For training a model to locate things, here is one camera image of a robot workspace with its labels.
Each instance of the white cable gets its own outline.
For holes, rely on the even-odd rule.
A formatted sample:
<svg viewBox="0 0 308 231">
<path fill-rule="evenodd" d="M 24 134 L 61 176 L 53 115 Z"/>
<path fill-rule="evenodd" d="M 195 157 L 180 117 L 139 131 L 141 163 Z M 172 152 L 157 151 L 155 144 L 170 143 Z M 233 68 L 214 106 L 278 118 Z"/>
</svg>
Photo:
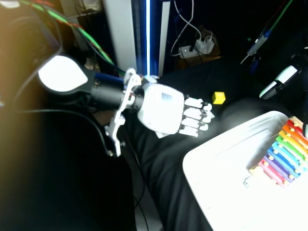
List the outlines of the white cable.
<svg viewBox="0 0 308 231">
<path fill-rule="evenodd" d="M 173 43 L 173 45 L 172 45 L 172 48 L 171 48 L 171 51 L 170 51 L 170 55 L 171 55 L 171 56 L 178 56 L 178 55 L 180 55 L 180 53 L 178 53 L 178 54 L 172 54 L 172 51 L 173 51 L 173 48 L 174 48 L 175 44 L 177 43 L 177 41 L 179 40 L 179 38 L 181 37 L 182 33 L 184 32 L 184 30 L 186 29 L 186 27 L 187 27 L 188 25 L 192 26 L 193 28 L 195 28 L 195 29 L 198 31 L 198 33 L 199 33 L 199 35 L 200 35 L 200 39 L 202 38 L 202 35 L 201 35 L 200 31 L 199 31 L 196 27 L 194 27 L 192 24 L 190 24 L 190 22 L 193 20 L 194 0 L 192 0 L 192 17 L 190 18 L 189 21 L 185 20 L 185 19 L 182 17 L 182 15 L 179 13 L 179 10 L 178 10 L 178 8 L 177 8 L 177 4 L 176 4 L 175 1 L 174 1 L 174 6 L 175 6 L 175 9 L 176 9 L 177 13 L 178 13 L 179 16 L 181 17 L 181 19 L 183 19 L 183 20 L 186 22 L 186 25 L 184 26 L 184 28 L 182 29 L 182 31 L 181 31 L 180 34 L 178 35 L 177 39 L 174 41 L 174 43 Z"/>
<path fill-rule="evenodd" d="M 240 64 L 242 64 L 248 57 L 249 57 L 249 54 L 241 61 Z"/>
</svg>

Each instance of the metal bracket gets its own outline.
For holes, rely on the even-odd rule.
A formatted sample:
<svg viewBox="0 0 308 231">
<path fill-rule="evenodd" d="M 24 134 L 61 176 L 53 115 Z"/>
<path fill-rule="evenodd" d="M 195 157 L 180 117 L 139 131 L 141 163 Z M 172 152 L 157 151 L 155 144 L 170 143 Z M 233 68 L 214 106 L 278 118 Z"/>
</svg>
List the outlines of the metal bracket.
<svg viewBox="0 0 308 231">
<path fill-rule="evenodd" d="M 125 118 L 122 115 L 122 112 L 126 109 L 127 105 L 131 104 L 131 101 L 133 99 L 129 98 L 130 94 L 135 86 L 141 85 L 141 77 L 136 74 L 136 71 L 133 68 L 128 69 L 124 76 L 124 84 L 126 84 L 127 87 L 122 103 L 119 109 L 115 111 L 115 115 L 114 117 L 112 117 L 109 126 L 105 126 L 107 136 L 109 136 L 115 143 L 115 152 L 117 157 L 121 155 L 121 146 L 120 141 L 116 135 L 117 131 L 119 130 L 119 127 L 125 124 Z"/>
</svg>

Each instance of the white robotic hand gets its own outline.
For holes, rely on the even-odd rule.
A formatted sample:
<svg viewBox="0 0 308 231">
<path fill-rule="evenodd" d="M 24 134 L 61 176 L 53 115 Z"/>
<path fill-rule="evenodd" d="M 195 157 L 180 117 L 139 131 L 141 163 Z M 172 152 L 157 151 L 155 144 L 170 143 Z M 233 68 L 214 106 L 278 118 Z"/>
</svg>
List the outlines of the white robotic hand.
<svg viewBox="0 0 308 231">
<path fill-rule="evenodd" d="M 185 99 L 181 92 L 158 83 L 147 83 L 143 90 L 138 119 L 159 138 L 177 132 L 197 137 L 200 131 L 208 130 L 213 117 L 211 104 L 202 99 Z"/>
</svg>

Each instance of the green cable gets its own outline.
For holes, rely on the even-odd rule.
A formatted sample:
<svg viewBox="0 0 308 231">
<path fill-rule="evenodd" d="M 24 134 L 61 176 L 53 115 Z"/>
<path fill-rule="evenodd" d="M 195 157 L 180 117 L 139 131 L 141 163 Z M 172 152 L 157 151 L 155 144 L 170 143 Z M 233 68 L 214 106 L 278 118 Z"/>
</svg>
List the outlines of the green cable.
<svg viewBox="0 0 308 231">
<path fill-rule="evenodd" d="M 284 15 L 285 11 L 288 9 L 288 7 L 290 6 L 290 4 L 293 2 L 293 0 L 290 0 L 288 2 L 288 4 L 285 6 L 284 10 L 280 13 L 279 17 L 277 18 L 277 20 L 275 21 L 274 25 L 269 29 L 270 31 L 272 31 L 274 29 L 274 27 L 278 24 L 278 22 L 280 21 L 281 17 Z"/>
<path fill-rule="evenodd" d="M 26 4 L 26 5 L 32 5 L 34 8 L 40 10 L 40 11 L 45 11 L 45 9 L 43 7 L 41 7 L 40 5 L 37 5 L 35 3 L 30 3 L 26 0 L 20 0 L 20 2 Z M 61 17 L 60 15 L 58 15 L 56 12 L 51 11 L 51 10 L 47 10 L 47 12 L 50 14 L 50 16 L 54 17 L 55 19 L 66 23 L 66 24 L 70 24 L 69 21 L 67 21 L 65 18 Z M 100 51 L 100 53 L 103 55 L 103 57 L 111 64 L 114 65 L 114 63 L 112 62 L 112 60 L 109 58 L 109 56 L 107 55 L 107 53 L 100 47 L 100 45 L 95 41 L 95 39 L 89 35 L 84 29 L 78 27 L 78 29 L 80 30 L 80 32 L 90 41 L 94 44 L 95 47 L 97 47 L 97 49 Z"/>
</svg>

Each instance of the white panel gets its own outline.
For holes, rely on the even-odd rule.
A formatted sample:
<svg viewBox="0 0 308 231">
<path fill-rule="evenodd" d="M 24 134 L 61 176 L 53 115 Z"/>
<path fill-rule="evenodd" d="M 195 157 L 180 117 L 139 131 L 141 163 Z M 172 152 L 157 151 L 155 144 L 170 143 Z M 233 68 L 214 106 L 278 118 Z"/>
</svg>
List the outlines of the white panel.
<svg viewBox="0 0 308 231">
<path fill-rule="evenodd" d="M 158 64 L 158 76 L 162 76 L 164 72 L 167 32 L 169 23 L 170 2 L 163 2 L 162 9 L 162 22 L 160 28 L 160 46 L 159 46 L 159 64 Z"/>
<path fill-rule="evenodd" d="M 131 0 L 103 0 L 117 65 L 137 69 Z"/>
</svg>

